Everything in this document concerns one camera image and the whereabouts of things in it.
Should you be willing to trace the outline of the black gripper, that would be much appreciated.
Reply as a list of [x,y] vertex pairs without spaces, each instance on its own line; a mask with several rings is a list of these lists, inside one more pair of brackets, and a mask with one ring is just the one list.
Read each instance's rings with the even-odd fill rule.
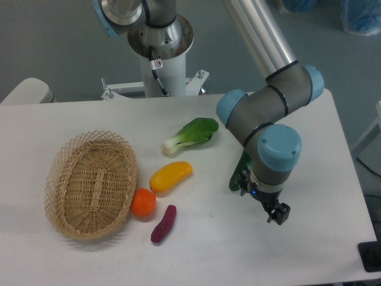
[[240,195],[249,194],[259,201],[268,214],[267,222],[275,220],[278,225],[283,224],[289,217],[291,208],[286,203],[279,203],[279,194],[283,190],[283,184],[269,185],[259,180],[253,172],[250,173],[248,191],[241,190]]

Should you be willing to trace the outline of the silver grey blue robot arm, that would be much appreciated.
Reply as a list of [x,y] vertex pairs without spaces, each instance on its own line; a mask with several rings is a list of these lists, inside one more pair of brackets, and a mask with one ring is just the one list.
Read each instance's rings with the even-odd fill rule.
[[[217,104],[218,118],[243,146],[229,187],[250,194],[269,221],[282,224],[290,208],[278,197],[302,143],[298,132],[279,120],[318,98],[324,80],[315,67],[299,64],[264,1],[225,4],[266,80],[253,94],[235,89]],[[146,97],[198,93],[195,80],[185,75],[193,30],[174,1],[94,1],[93,9],[110,37],[127,34],[140,60]]]

